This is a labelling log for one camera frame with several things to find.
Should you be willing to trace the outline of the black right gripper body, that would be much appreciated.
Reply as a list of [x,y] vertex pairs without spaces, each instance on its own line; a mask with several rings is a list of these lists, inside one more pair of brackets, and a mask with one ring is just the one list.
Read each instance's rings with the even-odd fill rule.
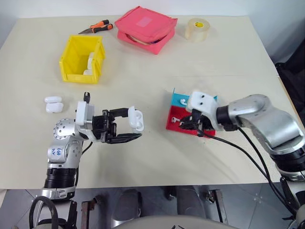
[[202,112],[193,109],[191,112],[190,123],[192,130],[196,131],[214,131],[210,119],[203,115]]

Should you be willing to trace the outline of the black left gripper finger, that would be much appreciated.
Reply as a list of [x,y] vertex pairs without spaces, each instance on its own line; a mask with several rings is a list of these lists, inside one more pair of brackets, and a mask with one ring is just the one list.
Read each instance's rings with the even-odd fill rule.
[[109,117],[111,120],[114,120],[116,117],[128,117],[128,108],[119,108],[119,109],[113,109],[109,111]]
[[136,133],[118,134],[117,136],[109,136],[106,140],[106,143],[108,144],[127,143],[141,136],[142,134],[136,134]]

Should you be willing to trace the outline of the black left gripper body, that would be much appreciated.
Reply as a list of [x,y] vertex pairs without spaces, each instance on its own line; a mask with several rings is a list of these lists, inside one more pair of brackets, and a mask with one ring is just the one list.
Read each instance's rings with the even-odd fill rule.
[[118,143],[115,118],[117,110],[102,110],[102,115],[94,116],[92,133],[103,143]]

